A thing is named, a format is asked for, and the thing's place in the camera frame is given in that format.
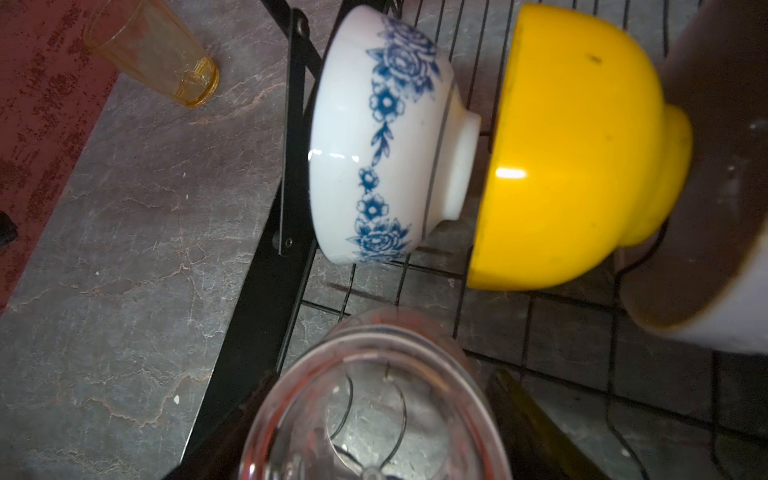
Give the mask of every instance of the white bowl with blue flowers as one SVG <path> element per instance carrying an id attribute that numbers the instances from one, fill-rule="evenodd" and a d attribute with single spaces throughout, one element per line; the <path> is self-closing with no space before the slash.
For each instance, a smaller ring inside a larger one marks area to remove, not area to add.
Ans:
<path id="1" fill-rule="evenodd" d="M 308 154 L 325 256 L 392 260 L 457 220 L 479 133 L 448 57 L 420 31 L 354 8 L 326 56 Z"/>

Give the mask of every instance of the clear glass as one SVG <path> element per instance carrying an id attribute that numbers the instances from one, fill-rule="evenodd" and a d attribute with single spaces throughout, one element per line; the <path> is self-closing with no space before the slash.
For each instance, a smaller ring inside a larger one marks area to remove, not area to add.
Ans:
<path id="1" fill-rule="evenodd" d="M 186 107 L 205 103 L 219 84 L 219 69 L 162 0 L 102 0 L 83 40 L 91 51 Z"/>
<path id="2" fill-rule="evenodd" d="M 485 397 L 437 322 L 346 319 L 284 373 L 254 419 L 241 480 L 511 480 Z"/>

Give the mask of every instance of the blue floral pattern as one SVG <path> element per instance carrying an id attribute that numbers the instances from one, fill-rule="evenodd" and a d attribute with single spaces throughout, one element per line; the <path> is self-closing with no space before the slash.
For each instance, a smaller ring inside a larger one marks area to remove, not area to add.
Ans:
<path id="1" fill-rule="evenodd" d="M 417 102 L 424 93 L 435 90 L 433 78 L 440 79 L 437 47 L 432 40 L 408 25 L 382 17 L 384 31 L 379 37 L 385 45 L 366 51 L 376 60 L 371 85 L 373 94 L 369 107 L 373 119 L 381 127 L 373 135 L 371 145 L 376 149 L 370 167 L 359 172 L 363 193 L 357 202 L 355 220 L 357 237 L 349 238 L 360 250 L 361 261 L 387 261 L 400 257 L 410 241 L 406 240 L 411 226 L 403 227 L 396 218 L 388 218 L 389 205 L 374 190 L 379 176 L 374 167 L 389 157 L 389 142 L 394 140 L 389 125 L 406 111 L 406 100 Z"/>

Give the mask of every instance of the black metal frame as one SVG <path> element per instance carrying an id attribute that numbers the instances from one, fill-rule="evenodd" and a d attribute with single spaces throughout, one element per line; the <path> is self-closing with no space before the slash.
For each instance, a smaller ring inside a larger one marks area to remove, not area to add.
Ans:
<path id="1" fill-rule="evenodd" d="M 315 82 L 315 87 L 310 95 L 310 100 L 306 109 L 302 112 L 304 69 L 308 68 L 315 78 L 319 78 L 321 62 L 316 49 L 309 41 L 309 29 L 306 23 L 306 17 L 303 13 L 298 9 L 291 9 L 285 0 L 262 0 L 262 3 L 286 34 L 290 44 L 288 82 L 286 83 L 288 85 L 288 92 L 286 95 L 286 133 L 284 138 L 285 164 L 283 170 L 283 182 L 279 194 L 276 196 L 273 203 L 269 219 L 266 222 L 256 254 L 254 255 L 243 288 L 240 292 L 240 298 L 238 299 L 232 321 L 230 322 L 229 329 L 227 330 L 227 334 L 221 347 L 220 355 L 211 376 L 203 404 L 200 407 L 197 421 L 195 422 L 194 429 L 190 435 L 189 442 L 187 443 L 187 452 L 194 450 L 195 447 L 203 441 L 206 434 L 214 430 L 220 419 L 224 418 L 233 406 L 236 406 L 242 398 L 246 397 L 249 392 L 254 389 L 264 372 L 273 369 L 280 371 L 285 358 L 287 345 L 290 340 L 290 334 L 293 330 L 293 325 L 296 322 L 296 316 L 298 315 L 301 306 L 308 306 L 326 313 L 332 313 L 333 315 L 337 315 L 339 319 L 349 315 L 345 310 L 349 295 L 353 291 L 356 272 L 356 267 L 354 265 L 349 276 L 349 283 L 346 285 L 346 295 L 340 310 L 303 300 L 302 298 L 317 248 L 309 214 L 308 167 L 307 162 L 305 162 L 303 158 L 306 156 L 306 152 L 309 149 L 309 128 L 318 82 Z M 419 0 L 419 7 L 416 12 L 414 26 L 419 23 L 422 3 L 423 0 Z M 663 13 L 664 25 L 662 28 L 664 54 L 667 53 L 669 48 L 668 3 L 669 1 L 665 0 Z M 344 19 L 346 14 L 352 8 L 360 4 L 371 5 L 383 12 L 388 8 L 391 8 L 397 17 L 402 14 L 402 0 L 369 0 L 367 2 L 363 0 L 345 0 L 339 9 L 339 14 L 331 33 L 331 40 L 333 40 L 333 36 L 335 35 L 340 22 Z M 456 38 L 458 36 L 458 27 L 461 23 L 464 5 L 465 0 L 462 0 L 458 10 L 458 20 L 454 31 L 452 46 L 449 51 L 449 59 L 452 58 L 454 53 Z M 469 107 L 472 102 L 472 92 L 475 84 L 475 76 L 478 70 L 482 38 L 485 31 L 485 21 L 488 16 L 488 5 L 489 0 L 485 0 L 481 33 L 478 39 L 472 77 L 470 85 L 468 86 L 467 107 Z M 630 0 L 625 0 L 622 22 L 625 30 L 629 19 L 629 5 Z M 435 34 L 436 37 L 440 34 L 444 7 L 445 0 L 442 0 L 437 33 Z M 510 0 L 503 52 L 506 52 L 508 47 L 513 7 L 514 0 Z M 594 3 L 593 15 L 598 13 L 598 8 L 599 0 L 596 0 Z M 491 128 L 488 131 L 482 131 L 480 133 L 481 136 L 492 137 L 493 135 L 492 132 L 496 121 L 496 111 L 500 96 L 502 77 L 504 74 L 504 66 L 505 55 L 502 55 L 498 68 Z M 491 141 L 488 142 L 489 149 L 492 145 L 492 138 L 490 140 Z M 708 430 L 711 434 L 710 455 L 712 461 L 725 478 L 730 478 L 730 475 L 722 466 L 717 454 L 718 435 L 731 435 L 763 447 L 768 447 L 768 438 L 728 428 L 720 424 L 720 355 L 717 352 L 713 353 L 712 358 L 712 416 L 710 420 L 702 420 L 651 404 L 638 402 L 637 400 L 618 395 L 614 391 L 618 320 L 621 315 L 625 314 L 618 302 L 621 278 L 630 270 L 636 268 L 647 260 L 647 258 L 655 252 L 664 238 L 665 230 L 666 224 L 657 238 L 656 245 L 654 245 L 654 248 L 652 248 L 644 258 L 617 274 L 614 281 L 614 295 L 611 305 L 572 299 L 553 293 L 538 291 L 525 292 L 524 294 L 529 297 L 530 301 L 528 304 L 528 315 L 525 325 L 522 358 L 519 364 L 484 356 L 471 350 L 465 350 L 465 352 L 470 357 L 504 366 L 519 372 L 521 377 L 532 376 L 557 383 L 558 385 L 567 386 L 576 391 L 600 396 L 605 402 L 604 418 L 608 428 L 630 453 L 631 458 L 636 462 L 643 478 L 648 478 L 648 473 L 643 466 L 643 462 L 631 448 L 626 439 L 614 427 L 613 422 L 611 421 L 611 408 L 617 403 L 642 409 L 646 412 L 673 419 L 683 424 Z M 410 263 L 410 255 L 406 256 L 404 261 L 389 262 L 389 265 L 402 269 L 394 303 L 399 305 L 406 273 L 409 269 L 460 281 L 461 289 L 453 326 L 453 336 L 455 338 L 458 334 L 458 326 L 461 321 L 462 302 L 466 286 L 466 272 L 471 252 L 470 249 L 467 253 L 467 263 L 465 265 L 464 273 L 461 274 L 412 264 Z M 557 376 L 549 375 L 545 372 L 540 372 L 528 367 L 528 344 L 531 332 L 531 318 L 537 299 L 547 299 L 559 303 L 567 303 L 611 314 L 608 382 L 605 390 L 558 378 Z"/>

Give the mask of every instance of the red surface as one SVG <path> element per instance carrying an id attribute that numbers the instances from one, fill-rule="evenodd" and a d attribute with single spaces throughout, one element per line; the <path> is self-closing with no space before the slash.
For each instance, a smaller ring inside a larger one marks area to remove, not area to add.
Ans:
<path id="1" fill-rule="evenodd" d="M 19 230 L 0 252 L 0 311 L 118 75 L 81 40 L 95 3 L 0 2 L 0 210 Z"/>

